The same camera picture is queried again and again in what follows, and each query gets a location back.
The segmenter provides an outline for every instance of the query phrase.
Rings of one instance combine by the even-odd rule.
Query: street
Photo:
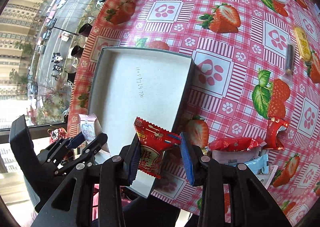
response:
[[[65,5],[61,9],[57,9],[55,13],[55,17],[58,18],[55,27],[78,33],[76,29],[90,1],[91,0],[67,0]],[[48,92],[46,91],[47,88],[55,86],[55,81],[54,78],[51,77],[51,74],[57,75],[58,73],[52,70],[54,65],[54,63],[51,62],[52,54],[54,52],[60,52],[61,56],[64,58],[68,55],[72,38],[67,42],[62,41],[59,38],[61,32],[62,31],[59,29],[52,29],[51,36],[46,42],[45,52],[39,59],[36,76],[36,81],[39,85],[38,96]]]

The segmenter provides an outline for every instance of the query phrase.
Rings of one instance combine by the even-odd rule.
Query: beige building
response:
[[[42,15],[43,10],[51,1],[9,0],[0,15],[0,99],[12,99],[14,95],[8,94],[7,90],[10,93],[17,90],[17,86],[9,81],[12,68],[20,75],[27,75],[32,56],[23,54],[16,42],[30,42],[35,46],[38,32],[46,19]]]

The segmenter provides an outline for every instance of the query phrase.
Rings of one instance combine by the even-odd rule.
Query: table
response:
[[[119,25],[106,21],[106,11],[116,9],[126,1],[134,1],[136,5],[130,20]],[[267,119],[264,117],[267,116],[268,107],[260,104],[256,110],[257,106],[252,101],[253,90],[259,82],[259,69],[267,71],[269,81],[283,74],[287,40],[296,42],[293,24],[304,28],[310,47],[316,53],[319,53],[320,40],[320,19],[315,14],[311,0],[291,0],[283,8],[270,2],[108,0],[95,21],[78,66],[70,103],[68,134],[74,136],[79,132],[78,114],[87,113],[91,82],[101,48],[136,46],[192,55],[198,69],[184,117],[191,118],[194,114],[203,117],[209,126],[209,142],[225,136],[264,138],[267,128]],[[212,8],[222,3],[236,10],[234,13],[232,8],[227,7],[232,11],[230,22],[233,26],[225,22],[223,26],[209,26],[209,23],[199,25],[208,19],[211,21]],[[233,33],[218,33],[226,30]],[[317,200],[313,189],[320,174],[320,90],[318,84],[312,82],[316,82],[319,73],[313,70],[309,78],[305,70],[307,68],[298,59],[296,51],[293,88],[284,102],[285,119],[290,125],[280,134],[285,149],[269,152],[269,163],[277,165],[279,169],[285,167],[290,157],[295,154],[299,156],[296,173],[288,184],[268,188],[279,206],[290,201],[292,208],[287,209],[286,213],[292,225]],[[281,114],[281,109],[273,108],[272,112]],[[174,206],[199,214],[197,202],[201,198],[201,187],[189,185],[183,166],[179,163],[168,161],[163,170],[166,177],[162,186],[152,194]]]

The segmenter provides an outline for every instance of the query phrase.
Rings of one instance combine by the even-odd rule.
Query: black pants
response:
[[[179,217],[180,209],[152,195],[138,197],[123,208],[126,227],[174,227]],[[198,216],[192,215],[185,227],[196,227]],[[92,222],[93,227],[99,226],[98,219]]]

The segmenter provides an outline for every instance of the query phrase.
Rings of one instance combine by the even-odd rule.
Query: crispy cranberry package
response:
[[[234,137],[234,138],[218,138],[209,143],[210,150],[220,151],[249,151],[252,148],[265,145],[260,138]]]
[[[289,126],[289,123],[280,118],[271,118],[268,121],[267,134],[264,149],[275,149],[275,150],[284,150],[284,146],[281,141],[278,139],[277,134],[280,131],[286,130]]]
[[[141,144],[139,169],[156,178],[161,178],[160,169],[164,151],[178,146],[180,137],[139,117],[134,122]]]

